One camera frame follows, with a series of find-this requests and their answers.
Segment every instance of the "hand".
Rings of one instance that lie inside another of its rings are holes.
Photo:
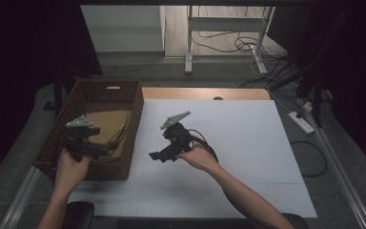
[[[89,156],[84,156],[80,162],[76,162],[64,148],[58,159],[54,192],[65,196],[70,195],[88,173],[90,161]]]
[[[181,153],[176,157],[186,160],[194,168],[207,173],[209,173],[211,169],[219,166],[210,152],[196,141],[193,142],[193,147],[189,152]]]

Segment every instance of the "power strip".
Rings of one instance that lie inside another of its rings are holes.
[[[302,129],[302,131],[305,132],[305,134],[310,135],[312,132],[315,131],[315,129],[312,128],[312,126],[304,120],[304,118],[296,117],[296,112],[289,113],[288,117],[292,119],[296,123],[296,125],[298,125]]]

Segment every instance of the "brown basket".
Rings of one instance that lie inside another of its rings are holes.
[[[128,179],[143,106],[144,97],[139,80],[78,80],[33,166],[51,178],[52,154],[59,154],[64,146],[69,135],[68,129],[64,129],[68,122],[93,112],[129,110],[129,129],[125,135],[121,157],[107,162],[92,161],[85,180]]]

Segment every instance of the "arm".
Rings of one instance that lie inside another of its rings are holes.
[[[177,158],[182,158],[194,168],[211,175],[248,215],[276,228],[294,228],[270,202],[225,171],[201,144],[194,142],[191,151],[182,153]]]
[[[64,149],[59,157],[55,185],[49,206],[40,221],[39,229],[61,228],[72,190],[85,178],[89,168],[89,157],[76,162]]]

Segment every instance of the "white tabletop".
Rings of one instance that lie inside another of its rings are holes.
[[[93,202],[97,216],[243,218],[218,184],[185,161],[162,163],[148,153],[169,145],[160,126],[168,116],[204,135],[220,164],[280,212],[316,218],[283,125],[271,100],[146,99],[125,181],[84,181],[70,201]]]

